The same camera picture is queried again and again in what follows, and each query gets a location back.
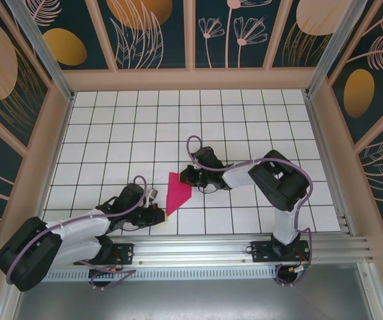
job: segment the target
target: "white grid tile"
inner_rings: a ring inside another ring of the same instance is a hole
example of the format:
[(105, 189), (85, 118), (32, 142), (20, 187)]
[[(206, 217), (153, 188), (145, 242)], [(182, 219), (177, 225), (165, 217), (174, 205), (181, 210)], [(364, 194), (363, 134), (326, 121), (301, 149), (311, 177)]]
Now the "white grid tile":
[[(52, 179), (45, 220), (87, 213), (99, 202), (118, 196), (136, 175), (143, 175), (154, 185), (159, 191), (156, 203), (165, 208), (169, 172), (181, 172), (191, 163), (185, 141), (198, 135), (224, 163), (227, 158), (237, 163), (263, 157), (276, 149), (301, 165), (315, 181), (315, 189), (310, 207), (302, 208), (299, 227), (314, 230), (314, 220), (317, 232), (338, 231), (303, 103), (300, 91), (281, 90), (79, 93)], [(197, 141), (191, 142), (191, 152), (198, 147)], [(203, 194), (193, 189), (192, 198), (161, 225), (114, 234), (274, 230), (274, 208), (258, 188), (244, 186), (210, 193), (213, 190), (209, 186)]]

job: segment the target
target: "grid floor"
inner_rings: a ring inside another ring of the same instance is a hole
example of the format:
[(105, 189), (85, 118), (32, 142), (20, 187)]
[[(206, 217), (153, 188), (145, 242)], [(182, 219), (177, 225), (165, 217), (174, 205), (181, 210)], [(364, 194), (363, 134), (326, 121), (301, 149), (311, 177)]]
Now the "grid floor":
[[(276, 149), (314, 180), (299, 227), (339, 231), (336, 210), (299, 90), (79, 92), (44, 220), (82, 215), (143, 175), (166, 204), (169, 172), (190, 164), (185, 141), (199, 135), (217, 157), (237, 163)], [(196, 149), (198, 143), (192, 143)], [(128, 235), (271, 233), (274, 208), (253, 185), (192, 198), (168, 221)], [(126, 231), (115, 231), (117, 234)]]

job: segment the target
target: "pink triangular cloth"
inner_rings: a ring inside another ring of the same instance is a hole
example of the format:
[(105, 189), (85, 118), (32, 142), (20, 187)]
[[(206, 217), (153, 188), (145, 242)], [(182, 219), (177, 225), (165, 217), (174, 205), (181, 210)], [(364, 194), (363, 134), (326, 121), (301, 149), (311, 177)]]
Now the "pink triangular cloth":
[(179, 182), (179, 173), (170, 172), (166, 196), (166, 215), (172, 214), (192, 197), (192, 186)]

